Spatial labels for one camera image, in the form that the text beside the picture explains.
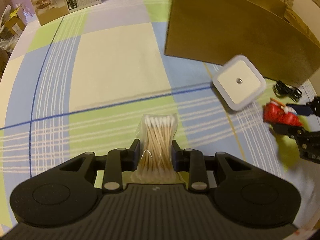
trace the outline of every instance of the white wall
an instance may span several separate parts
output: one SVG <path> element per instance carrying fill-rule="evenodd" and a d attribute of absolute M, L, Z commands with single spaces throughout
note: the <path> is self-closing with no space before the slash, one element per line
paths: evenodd
<path fill-rule="evenodd" d="M 311 0 L 294 0 L 292 8 L 320 41 L 320 8 Z M 320 95 L 319 80 L 320 69 L 310 78 L 318 95 Z"/>

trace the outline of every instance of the plastic packaging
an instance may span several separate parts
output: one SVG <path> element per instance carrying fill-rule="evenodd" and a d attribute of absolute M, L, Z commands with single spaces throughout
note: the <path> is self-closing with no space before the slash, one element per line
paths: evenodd
<path fill-rule="evenodd" d="M 174 183 L 177 173 L 171 159 L 173 135 L 177 130 L 177 115 L 144 115 L 140 123 L 141 157 L 131 175 L 135 183 Z"/>

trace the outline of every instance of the large brown box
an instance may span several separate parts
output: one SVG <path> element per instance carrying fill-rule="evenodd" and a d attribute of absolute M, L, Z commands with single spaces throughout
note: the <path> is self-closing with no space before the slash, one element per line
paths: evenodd
<path fill-rule="evenodd" d="M 320 67 L 319 42 L 280 0 L 172 0 L 165 54 L 220 65 L 242 54 L 294 86 Z"/>

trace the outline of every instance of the red object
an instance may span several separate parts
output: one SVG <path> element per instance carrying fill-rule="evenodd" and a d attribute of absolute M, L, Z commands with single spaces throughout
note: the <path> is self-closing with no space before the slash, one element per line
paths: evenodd
<path fill-rule="evenodd" d="M 283 123 L 294 126 L 303 126 L 295 114 L 291 112 L 286 114 L 281 107 L 273 103 L 267 103 L 264 106 L 263 121 L 268 123 Z"/>

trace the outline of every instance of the tablecloth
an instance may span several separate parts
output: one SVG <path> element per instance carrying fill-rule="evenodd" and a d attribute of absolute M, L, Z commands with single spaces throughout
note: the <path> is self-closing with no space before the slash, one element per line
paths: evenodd
<path fill-rule="evenodd" d="M 129 147 L 143 114 L 177 113 L 181 148 L 224 151 L 293 183 L 297 226 L 315 215 L 320 166 L 262 121 L 274 82 L 244 110 L 226 112 L 211 88 L 221 66 L 164 55 L 169 3 L 104 0 L 28 24 L 0 83 L 0 233 L 16 224 L 9 197 L 20 182 L 85 151 Z M 309 81 L 300 89 L 301 103 L 313 99 Z M 303 122 L 320 130 L 315 116 Z"/>

